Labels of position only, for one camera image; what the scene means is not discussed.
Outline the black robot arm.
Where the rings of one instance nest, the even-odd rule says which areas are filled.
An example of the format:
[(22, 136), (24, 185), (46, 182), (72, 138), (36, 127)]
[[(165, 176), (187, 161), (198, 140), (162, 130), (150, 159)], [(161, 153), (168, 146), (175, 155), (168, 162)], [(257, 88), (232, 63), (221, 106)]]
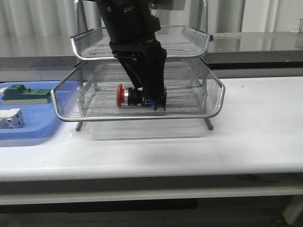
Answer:
[(150, 100), (165, 96), (166, 49), (156, 39), (159, 19), (146, 0), (98, 0), (97, 7), (110, 37), (112, 54), (119, 60), (135, 88)]

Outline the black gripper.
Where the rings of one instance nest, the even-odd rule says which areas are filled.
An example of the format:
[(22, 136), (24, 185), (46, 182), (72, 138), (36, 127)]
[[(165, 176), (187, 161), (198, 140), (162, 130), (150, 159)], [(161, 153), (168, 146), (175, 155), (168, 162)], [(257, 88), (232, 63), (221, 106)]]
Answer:
[[(167, 52), (155, 35), (127, 40), (125, 36), (110, 35), (109, 46), (119, 60), (135, 88), (143, 88), (148, 99), (164, 97), (164, 64)], [(139, 66), (142, 73), (138, 76)]]

